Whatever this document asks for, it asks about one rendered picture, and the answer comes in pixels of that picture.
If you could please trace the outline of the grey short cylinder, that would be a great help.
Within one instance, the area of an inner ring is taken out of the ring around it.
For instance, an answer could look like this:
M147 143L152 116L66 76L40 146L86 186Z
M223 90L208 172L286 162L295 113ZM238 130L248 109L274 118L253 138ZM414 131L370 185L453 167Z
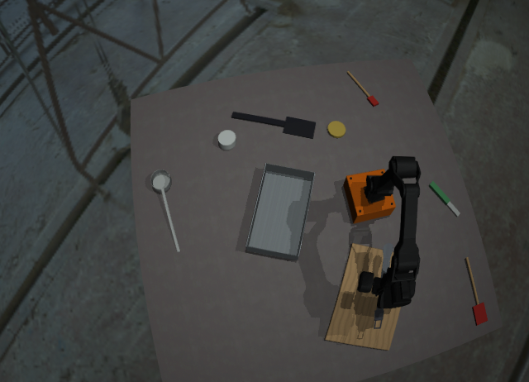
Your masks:
M223 150L229 150L236 145L236 134L231 130L222 131L218 135L218 141Z

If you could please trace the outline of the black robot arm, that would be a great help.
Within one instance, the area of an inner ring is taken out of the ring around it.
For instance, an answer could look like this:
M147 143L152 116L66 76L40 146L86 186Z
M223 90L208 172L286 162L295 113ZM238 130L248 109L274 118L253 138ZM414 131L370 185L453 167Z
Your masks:
M402 198L399 242L394 248L391 268L387 272L388 281L392 283L391 289L383 286L376 290L379 295L377 308L400 308L412 301L410 281L416 280L420 265L416 230L417 202L420 195L418 180L421 170L415 157L411 156L393 156L388 167L382 175L367 175L364 191L369 204L391 196L394 186L399 189ZM415 177L415 184L403 182L403 179ZM409 273L410 270L413 272Z

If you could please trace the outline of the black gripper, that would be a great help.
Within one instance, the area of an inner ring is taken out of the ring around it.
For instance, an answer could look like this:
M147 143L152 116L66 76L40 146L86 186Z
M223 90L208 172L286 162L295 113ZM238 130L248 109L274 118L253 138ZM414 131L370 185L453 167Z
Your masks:
M371 273L369 271L368 272L363 271L360 274L360 279L359 279L359 284L357 286L357 290L359 292L368 293L372 289L371 293L378 296L376 292L378 288L381 288L384 286L384 287L388 287L388 289L391 289L390 288L391 284L392 283L388 281L387 274L385 273L383 273L383 278L379 278L379 277L374 277L374 273ZM410 281L411 298L413 298L413 295L415 294L415 286L416 286L415 280L411 280Z

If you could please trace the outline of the yellow round disc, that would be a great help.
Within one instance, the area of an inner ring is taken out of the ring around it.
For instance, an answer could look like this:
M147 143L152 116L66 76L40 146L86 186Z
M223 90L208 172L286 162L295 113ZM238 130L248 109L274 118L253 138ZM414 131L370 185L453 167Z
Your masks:
M342 122L333 121L328 125L327 131L330 136L334 138L341 138L345 135L346 128Z

